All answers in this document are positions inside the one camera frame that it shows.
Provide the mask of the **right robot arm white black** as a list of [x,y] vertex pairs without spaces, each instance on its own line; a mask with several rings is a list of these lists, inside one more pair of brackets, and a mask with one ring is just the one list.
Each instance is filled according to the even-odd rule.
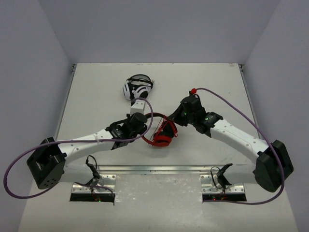
[[192,125],[199,133],[225,143],[251,161],[250,165],[228,163],[220,168],[216,173],[217,183],[223,188],[236,183],[253,183],[275,192],[294,171],[283,142],[275,140],[268,144],[233,126],[221,115],[206,112],[197,94],[182,99],[168,118],[180,126]]

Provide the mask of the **aluminium rail table edge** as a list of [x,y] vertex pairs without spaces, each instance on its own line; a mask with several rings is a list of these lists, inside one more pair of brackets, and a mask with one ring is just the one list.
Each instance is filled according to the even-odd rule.
[[212,167],[222,165],[99,165],[100,174],[209,174]]

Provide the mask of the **metal mounting plate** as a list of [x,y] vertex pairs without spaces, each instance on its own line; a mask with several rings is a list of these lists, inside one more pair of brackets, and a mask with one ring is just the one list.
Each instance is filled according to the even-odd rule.
[[[223,193],[223,189],[219,184],[214,184],[210,174],[201,174],[201,192],[203,194],[219,194]],[[243,184],[233,184],[225,188],[226,194],[244,194],[245,188]]]
[[101,174],[102,180],[96,185],[98,187],[86,187],[73,183],[71,188],[72,194],[91,194],[91,189],[97,194],[111,194],[115,193],[116,174]]

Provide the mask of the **white black headphones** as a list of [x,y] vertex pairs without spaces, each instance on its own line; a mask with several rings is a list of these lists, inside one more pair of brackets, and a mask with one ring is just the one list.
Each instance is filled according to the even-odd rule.
[[154,87],[154,81],[145,74],[135,74],[128,78],[123,86],[123,94],[127,100],[147,98]]

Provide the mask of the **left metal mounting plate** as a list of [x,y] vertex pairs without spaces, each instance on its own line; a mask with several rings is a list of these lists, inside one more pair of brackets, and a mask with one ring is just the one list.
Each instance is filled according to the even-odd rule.
[[102,180],[96,185],[98,187],[86,187],[73,183],[71,188],[72,194],[91,194],[91,189],[97,194],[111,194],[115,193],[116,174],[101,174]]

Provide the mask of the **red black headphones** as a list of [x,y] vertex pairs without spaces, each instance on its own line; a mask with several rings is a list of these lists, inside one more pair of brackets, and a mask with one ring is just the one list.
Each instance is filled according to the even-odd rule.
[[153,113],[153,117],[160,117],[163,122],[158,130],[154,132],[151,140],[142,137],[143,141],[155,147],[167,147],[172,142],[173,138],[178,137],[178,130],[176,125],[168,119],[168,117],[161,113]]

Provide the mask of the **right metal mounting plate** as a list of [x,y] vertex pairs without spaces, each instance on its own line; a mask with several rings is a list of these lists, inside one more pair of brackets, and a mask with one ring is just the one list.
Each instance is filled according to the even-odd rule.
[[[223,189],[219,184],[214,184],[210,174],[201,174],[201,192],[203,194],[219,194],[223,193]],[[233,184],[225,188],[226,194],[244,194],[245,188],[243,184]]]

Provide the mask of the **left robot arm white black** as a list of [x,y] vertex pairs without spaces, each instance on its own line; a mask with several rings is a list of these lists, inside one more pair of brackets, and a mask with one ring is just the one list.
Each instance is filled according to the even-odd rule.
[[59,182],[96,184],[100,176],[94,165],[76,165],[73,161],[97,152],[115,150],[133,142],[146,129],[142,113],[128,115],[105,129],[78,139],[45,139],[27,160],[38,189],[54,187]]

